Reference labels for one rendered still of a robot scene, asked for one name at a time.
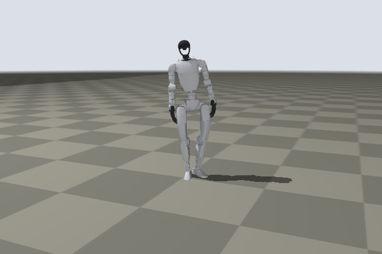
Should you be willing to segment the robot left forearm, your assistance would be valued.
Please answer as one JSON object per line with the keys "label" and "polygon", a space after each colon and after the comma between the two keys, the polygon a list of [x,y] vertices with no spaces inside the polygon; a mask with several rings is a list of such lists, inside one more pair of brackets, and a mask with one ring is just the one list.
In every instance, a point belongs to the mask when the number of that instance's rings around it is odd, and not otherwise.
{"label": "robot left forearm", "polygon": [[[210,79],[210,82],[211,82],[211,79]],[[207,87],[206,90],[207,90],[210,102],[211,102],[211,100],[214,100],[214,103],[216,103],[217,99],[215,98],[215,95],[214,95],[214,91],[213,91],[213,87],[212,87],[212,82],[211,82],[211,86]]]}

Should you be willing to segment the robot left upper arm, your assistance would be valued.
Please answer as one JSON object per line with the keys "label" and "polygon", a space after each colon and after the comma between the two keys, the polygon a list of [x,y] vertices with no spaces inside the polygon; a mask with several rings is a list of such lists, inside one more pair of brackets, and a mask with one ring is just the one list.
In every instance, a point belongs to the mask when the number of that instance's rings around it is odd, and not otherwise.
{"label": "robot left upper arm", "polygon": [[198,66],[201,67],[201,72],[204,78],[203,80],[204,86],[210,86],[211,82],[209,79],[209,73],[208,73],[206,62],[204,60],[196,60],[196,61],[198,62]]}

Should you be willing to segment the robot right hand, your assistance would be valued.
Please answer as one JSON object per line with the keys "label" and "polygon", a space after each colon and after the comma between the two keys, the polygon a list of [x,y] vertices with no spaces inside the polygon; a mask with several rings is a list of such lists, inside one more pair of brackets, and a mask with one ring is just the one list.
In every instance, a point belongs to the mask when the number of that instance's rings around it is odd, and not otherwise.
{"label": "robot right hand", "polygon": [[171,112],[171,117],[172,117],[172,120],[174,121],[174,123],[177,124],[177,119],[175,118],[175,114],[174,114],[174,106],[171,106],[171,109],[169,110]]}

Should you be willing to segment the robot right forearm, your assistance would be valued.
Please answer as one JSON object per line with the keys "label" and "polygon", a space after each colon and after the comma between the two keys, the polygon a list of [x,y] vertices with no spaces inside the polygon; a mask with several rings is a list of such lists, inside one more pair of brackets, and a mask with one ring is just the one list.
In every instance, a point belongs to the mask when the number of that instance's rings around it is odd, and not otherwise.
{"label": "robot right forearm", "polygon": [[175,92],[170,92],[169,86],[168,86],[168,95],[169,95],[169,106],[168,106],[168,108],[171,109],[171,106],[174,106],[174,109],[175,109]]}

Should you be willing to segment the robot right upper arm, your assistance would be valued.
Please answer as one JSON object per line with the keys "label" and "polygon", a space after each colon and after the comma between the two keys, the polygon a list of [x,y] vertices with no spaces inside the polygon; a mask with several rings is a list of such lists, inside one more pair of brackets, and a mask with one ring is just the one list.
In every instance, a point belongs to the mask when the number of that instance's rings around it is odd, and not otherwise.
{"label": "robot right upper arm", "polygon": [[175,84],[175,72],[176,71],[176,63],[171,64],[168,68],[168,77],[169,77],[169,90],[176,91],[177,85]]}

